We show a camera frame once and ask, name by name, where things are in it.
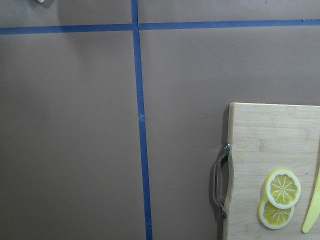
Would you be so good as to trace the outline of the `bamboo cutting board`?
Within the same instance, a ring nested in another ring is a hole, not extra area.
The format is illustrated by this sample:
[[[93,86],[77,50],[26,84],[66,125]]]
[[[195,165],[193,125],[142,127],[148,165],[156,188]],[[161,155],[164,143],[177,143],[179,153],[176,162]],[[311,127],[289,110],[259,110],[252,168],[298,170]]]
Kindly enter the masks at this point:
[[[320,108],[312,105],[231,103],[227,140],[228,189],[222,222],[225,240],[317,240],[320,223],[302,232],[316,184],[320,180]],[[268,176],[293,172],[301,195],[292,221],[284,228],[264,226],[258,206]]]

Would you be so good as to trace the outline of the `upper lemon slice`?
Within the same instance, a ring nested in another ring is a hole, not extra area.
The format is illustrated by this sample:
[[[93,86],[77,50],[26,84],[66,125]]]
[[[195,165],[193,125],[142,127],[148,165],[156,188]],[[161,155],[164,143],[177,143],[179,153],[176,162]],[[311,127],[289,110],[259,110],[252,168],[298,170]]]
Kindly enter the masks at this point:
[[[301,196],[301,184],[288,169],[273,171],[266,179],[264,192],[268,201],[278,209],[291,209]]]

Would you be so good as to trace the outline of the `lemon slice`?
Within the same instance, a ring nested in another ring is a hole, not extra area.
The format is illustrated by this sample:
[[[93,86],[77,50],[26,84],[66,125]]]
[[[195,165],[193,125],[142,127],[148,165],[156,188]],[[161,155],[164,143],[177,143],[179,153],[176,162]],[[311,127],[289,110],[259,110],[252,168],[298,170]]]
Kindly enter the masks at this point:
[[[301,184],[288,169],[273,171],[266,179],[264,192],[268,201],[278,209],[291,209],[301,196]]]
[[[258,206],[260,222],[271,230],[279,230],[286,227],[293,219],[295,207],[288,209],[277,208],[264,196]]]

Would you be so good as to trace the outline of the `lower lemon slice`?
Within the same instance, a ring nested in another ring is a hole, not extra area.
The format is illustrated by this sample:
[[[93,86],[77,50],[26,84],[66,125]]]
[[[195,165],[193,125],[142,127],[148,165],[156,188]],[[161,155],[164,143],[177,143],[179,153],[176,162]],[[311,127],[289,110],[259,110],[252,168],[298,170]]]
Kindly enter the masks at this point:
[[[260,222],[271,230],[279,230],[286,227],[293,219],[295,207],[288,209],[277,208],[264,196],[258,206]]]

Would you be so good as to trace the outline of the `sage green cup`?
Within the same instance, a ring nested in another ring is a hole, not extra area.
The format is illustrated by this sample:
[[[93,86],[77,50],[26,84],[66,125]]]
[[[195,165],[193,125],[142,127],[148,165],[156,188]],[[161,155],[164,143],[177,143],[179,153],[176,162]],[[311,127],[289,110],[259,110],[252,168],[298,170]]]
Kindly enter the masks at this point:
[[[35,1],[42,4],[45,0],[35,0]]]

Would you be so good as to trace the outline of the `yellow plastic knife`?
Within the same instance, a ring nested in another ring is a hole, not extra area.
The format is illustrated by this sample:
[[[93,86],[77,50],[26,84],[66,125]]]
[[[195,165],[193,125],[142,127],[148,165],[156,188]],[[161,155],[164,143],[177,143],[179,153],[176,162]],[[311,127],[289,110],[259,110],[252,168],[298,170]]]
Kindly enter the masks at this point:
[[[311,228],[317,221],[319,214],[320,214],[320,171],[318,171],[318,174],[317,174],[312,199],[311,199],[308,212],[301,229],[303,233],[306,234],[311,230]]]

